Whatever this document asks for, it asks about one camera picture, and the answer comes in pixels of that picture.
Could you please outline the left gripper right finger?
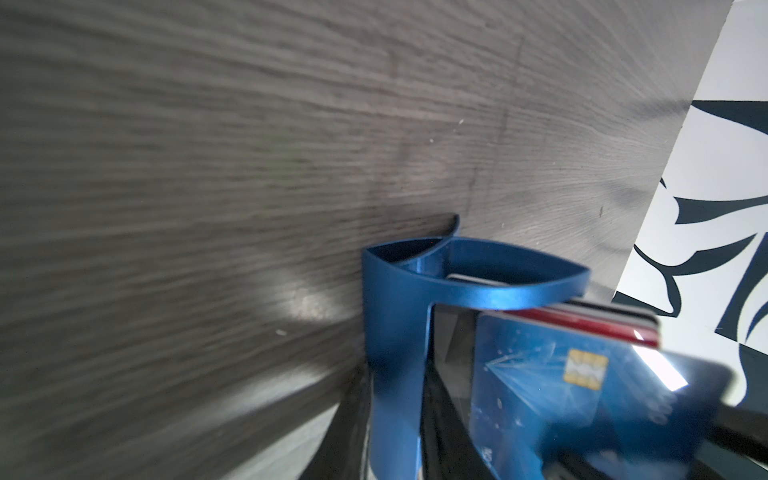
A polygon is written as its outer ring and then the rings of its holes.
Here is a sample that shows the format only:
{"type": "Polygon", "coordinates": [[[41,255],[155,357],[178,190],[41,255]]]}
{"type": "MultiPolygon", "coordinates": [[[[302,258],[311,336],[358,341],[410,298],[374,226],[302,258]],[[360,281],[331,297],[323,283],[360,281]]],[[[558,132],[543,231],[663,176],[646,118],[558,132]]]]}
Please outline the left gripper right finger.
{"type": "Polygon", "coordinates": [[[425,368],[420,435],[425,479],[495,479],[434,365],[425,368]]]}

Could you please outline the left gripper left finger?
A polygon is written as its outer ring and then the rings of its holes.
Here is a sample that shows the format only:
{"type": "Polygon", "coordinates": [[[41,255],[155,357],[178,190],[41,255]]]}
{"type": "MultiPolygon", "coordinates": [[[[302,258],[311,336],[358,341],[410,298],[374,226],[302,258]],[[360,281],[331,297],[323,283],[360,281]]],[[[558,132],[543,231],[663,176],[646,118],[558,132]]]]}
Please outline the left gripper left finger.
{"type": "Polygon", "coordinates": [[[301,480],[367,479],[370,455],[372,382],[368,363],[355,370],[349,388],[301,480]]]}

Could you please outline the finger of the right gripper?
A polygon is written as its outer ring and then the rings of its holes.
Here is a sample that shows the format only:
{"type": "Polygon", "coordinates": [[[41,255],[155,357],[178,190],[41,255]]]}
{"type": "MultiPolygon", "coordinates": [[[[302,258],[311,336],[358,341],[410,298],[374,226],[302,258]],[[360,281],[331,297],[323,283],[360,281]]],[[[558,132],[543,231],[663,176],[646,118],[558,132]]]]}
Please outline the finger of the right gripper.
{"type": "Polygon", "coordinates": [[[721,405],[708,440],[756,462],[767,462],[767,435],[766,414],[721,405]]]}
{"type": "MultiPolygon", "coordinates": [[[[547,480],[609,480],[610,476],[593,467],[579,454],[562,450],[543,461],[542,475],[547,480]]],[[[696,460],[688,474],[693,480],[720,480],[720,475],[696,460]]]]}

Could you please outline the blue credit card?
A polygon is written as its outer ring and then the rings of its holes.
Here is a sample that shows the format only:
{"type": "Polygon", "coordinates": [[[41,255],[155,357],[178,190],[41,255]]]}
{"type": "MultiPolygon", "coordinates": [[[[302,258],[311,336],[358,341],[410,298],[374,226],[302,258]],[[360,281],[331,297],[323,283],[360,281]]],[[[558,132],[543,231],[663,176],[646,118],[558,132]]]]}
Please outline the blue credit card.
{"type": "Polygon", "coordinates": [[[711,429],[729,368],[634,348],[598,365],[474,360],[470,437],[500,479],[539,479],[573,451],[612,479],[683,479],[711,429]]]}

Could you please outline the blue card stand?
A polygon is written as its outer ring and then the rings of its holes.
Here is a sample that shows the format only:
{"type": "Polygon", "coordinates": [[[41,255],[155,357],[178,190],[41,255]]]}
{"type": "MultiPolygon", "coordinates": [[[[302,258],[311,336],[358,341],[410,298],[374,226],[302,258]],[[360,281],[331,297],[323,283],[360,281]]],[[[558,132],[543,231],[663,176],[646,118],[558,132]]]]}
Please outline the blue card stand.
{"type": "Polygon", "coordinates": [[[373,374],[371,467],[414,479],[432,310],[524,310],[585,293],[591,271],[497,241],[447,236],[398,240],[362,252],[366,357],[373,374]]]}

